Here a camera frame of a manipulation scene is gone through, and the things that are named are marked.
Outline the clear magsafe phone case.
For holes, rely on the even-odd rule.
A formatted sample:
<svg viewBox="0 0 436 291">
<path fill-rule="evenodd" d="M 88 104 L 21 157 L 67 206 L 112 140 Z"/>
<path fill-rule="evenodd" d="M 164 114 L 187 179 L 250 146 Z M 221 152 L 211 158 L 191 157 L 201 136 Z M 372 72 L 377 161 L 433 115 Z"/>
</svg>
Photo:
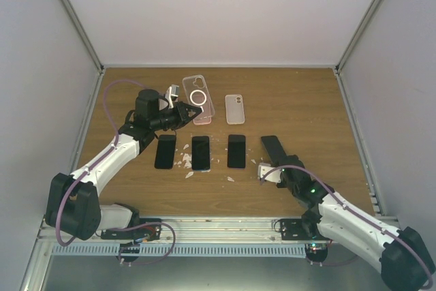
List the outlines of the clear magsafe phone case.
<svg viewBox="0 0 436 291">
<path fill-rule="evenodd" d="M 202 109 L 198 117 L 213 117 L 215 108 L 203 75 L 184 77 L 182 84 L 189 104 Z"/>
</svg>

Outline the bare black phone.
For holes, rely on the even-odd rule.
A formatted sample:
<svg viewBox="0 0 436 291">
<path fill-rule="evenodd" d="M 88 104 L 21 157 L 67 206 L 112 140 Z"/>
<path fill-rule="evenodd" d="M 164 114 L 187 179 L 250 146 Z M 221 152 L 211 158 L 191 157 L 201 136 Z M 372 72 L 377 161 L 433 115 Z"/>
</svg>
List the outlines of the bare black phone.
<svg viewBox="0 0 436 291">
<path fill-rule="evenodd" d="M 286 159 L 287 154 L 277 136 L 262 136 L 261 143 L 274 167 Z"/>
</svg>

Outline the blue phone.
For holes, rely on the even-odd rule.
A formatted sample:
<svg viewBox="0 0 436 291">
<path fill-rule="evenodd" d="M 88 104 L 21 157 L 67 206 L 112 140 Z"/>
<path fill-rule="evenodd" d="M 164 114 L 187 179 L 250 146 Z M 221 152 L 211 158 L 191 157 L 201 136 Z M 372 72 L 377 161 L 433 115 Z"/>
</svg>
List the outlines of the blue phone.
<svg viewBox="0 0 436 291">
<path fill-rule="evenodd" d="M 208 136 L 194 136 L 191 140 L 191 167 L 195 171 L 211 168 L 210 140 Z"/>
</svg>

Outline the cream cased phone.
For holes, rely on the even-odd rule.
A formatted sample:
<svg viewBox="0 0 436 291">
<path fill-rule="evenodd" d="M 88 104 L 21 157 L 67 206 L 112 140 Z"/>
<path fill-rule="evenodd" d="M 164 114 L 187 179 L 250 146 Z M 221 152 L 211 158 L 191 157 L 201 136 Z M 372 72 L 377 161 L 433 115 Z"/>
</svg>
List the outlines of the cream cased phone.
<svg viewBox="0 0 436 291">
<path fill-rule="evenodd" d="M 242 125 L 245 122 L 242 95 L 231 94 L 225 96 L 225 115 L 229 125 Z"/>
</svg>

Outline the purple phone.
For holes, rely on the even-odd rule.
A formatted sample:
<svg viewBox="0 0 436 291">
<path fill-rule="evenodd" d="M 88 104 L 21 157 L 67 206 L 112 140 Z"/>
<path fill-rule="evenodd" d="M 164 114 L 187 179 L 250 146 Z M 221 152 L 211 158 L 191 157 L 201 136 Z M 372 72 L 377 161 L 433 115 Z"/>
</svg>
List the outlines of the purple phone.
<svg viewBox="0 0 436 291">
<path fill-rule="evenodd" d="M 245 169 L 246 138 L 244 135 L 230 134 L 228 136 L 228 168 Z"/>
</svg>

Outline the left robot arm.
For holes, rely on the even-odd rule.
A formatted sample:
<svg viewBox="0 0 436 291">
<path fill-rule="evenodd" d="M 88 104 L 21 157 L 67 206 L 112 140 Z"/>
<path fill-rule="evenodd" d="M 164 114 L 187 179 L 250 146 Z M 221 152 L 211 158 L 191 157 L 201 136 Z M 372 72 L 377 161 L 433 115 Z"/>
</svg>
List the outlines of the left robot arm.
<svg viewBox="0 0 436 291">
<path fill-rule="evenodd" d="M 139 92 L 134 109 L 114 138 L 90 162 L 69 174 L 59 173 L 51 181 L 46 213 L 47 225 L 55 229 L 57 242 L 66 247 L 73 239 L 87 240 L 95 232 L 117 231 L 125 239 L 140 233 L 135 208 L 125 204 L 102 205 L 99 196 L 110 180 L 137 158 L 155 139 L 157 131 L 177 130 L 202 114 L 201 106 L 179 101 L 175 94 L 156 90 Z"/>
</svg>

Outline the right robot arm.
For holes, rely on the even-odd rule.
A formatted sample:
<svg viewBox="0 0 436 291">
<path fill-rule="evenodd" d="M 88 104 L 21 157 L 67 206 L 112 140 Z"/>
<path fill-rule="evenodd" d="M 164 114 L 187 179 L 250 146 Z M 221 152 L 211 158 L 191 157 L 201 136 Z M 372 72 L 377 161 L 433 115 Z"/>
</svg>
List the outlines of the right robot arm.
<svg viewBox="0 0 436 291">
<path fill-rule="evenodd" d="M 420 233 L 397 228 L 353 205 L 296 160 L 260 172 L 261 181 L 279 174 L 306 208 L 302 233 L 311 240 L 335 241 L 365 260 L 390 290 L 430 290 L 435 263 Z"/>
</svg>

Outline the white debris pile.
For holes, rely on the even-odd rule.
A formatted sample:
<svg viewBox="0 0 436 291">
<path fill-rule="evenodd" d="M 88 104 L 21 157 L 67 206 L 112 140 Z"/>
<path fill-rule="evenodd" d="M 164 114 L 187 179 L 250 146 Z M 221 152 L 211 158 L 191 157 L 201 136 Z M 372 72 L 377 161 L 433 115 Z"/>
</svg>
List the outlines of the white debris pile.
<svg viewBox="0 0 436 291">
<path fill-rule="evenodd" d="M 191 146 L 189 144 L 185 144 L 181 149 L 176 149 L 173 163 L 176 168 L 183 170 L 185 179 L 189 179 L 194 174 L 190 150 Z"/>
</svg>

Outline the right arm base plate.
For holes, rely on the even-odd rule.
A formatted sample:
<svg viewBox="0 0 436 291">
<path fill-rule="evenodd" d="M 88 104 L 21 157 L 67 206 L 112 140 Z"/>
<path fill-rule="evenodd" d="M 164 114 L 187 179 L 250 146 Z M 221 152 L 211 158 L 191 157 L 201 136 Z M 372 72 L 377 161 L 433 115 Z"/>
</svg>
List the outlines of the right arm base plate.
<svg viewBox="0 0 436 291">
<path fill-rule="evenodd" d="M 282 241 L 325 241 L 319 233 L 311 234 L 304 227 L 301 218 L 281 218 L 272 223 Z"/>
</svg>

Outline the aluminium front rail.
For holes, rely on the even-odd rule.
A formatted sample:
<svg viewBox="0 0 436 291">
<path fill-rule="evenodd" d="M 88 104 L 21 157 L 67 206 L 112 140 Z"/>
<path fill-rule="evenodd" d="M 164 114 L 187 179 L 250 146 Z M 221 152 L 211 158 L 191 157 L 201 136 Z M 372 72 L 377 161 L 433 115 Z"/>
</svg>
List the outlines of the aluminium front rail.
<svg viewBox="0 0 436 291">
<path fill-rule="evenodd" d="M 162 216 L 162 222 L 174 229 L 172 236 L 163 227 L 157 241 L 162 244 L 274 244 L 282 243 L 278 217 L 204 217 Z"/>
</svg>

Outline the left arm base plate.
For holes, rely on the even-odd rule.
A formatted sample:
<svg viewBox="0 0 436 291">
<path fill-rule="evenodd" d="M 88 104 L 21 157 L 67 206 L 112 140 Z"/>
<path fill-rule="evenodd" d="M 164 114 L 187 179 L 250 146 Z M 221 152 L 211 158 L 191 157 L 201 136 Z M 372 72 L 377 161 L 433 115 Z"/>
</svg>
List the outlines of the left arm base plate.
<svg viewBox="0 0 436 291">
<path fill-rule="evenodd" d="M 160 218 L 140 218 L 139 222 L 132 223 L 129 227 L 140 224 L 149 224 L 131 231 L 113 231 L 103 230 L 97 235 L 103 240 L 127 240 L 135 241 L 142 239 L 143 241 L 155 241 L 160 239 L 161 219 Z"/>
</svg>

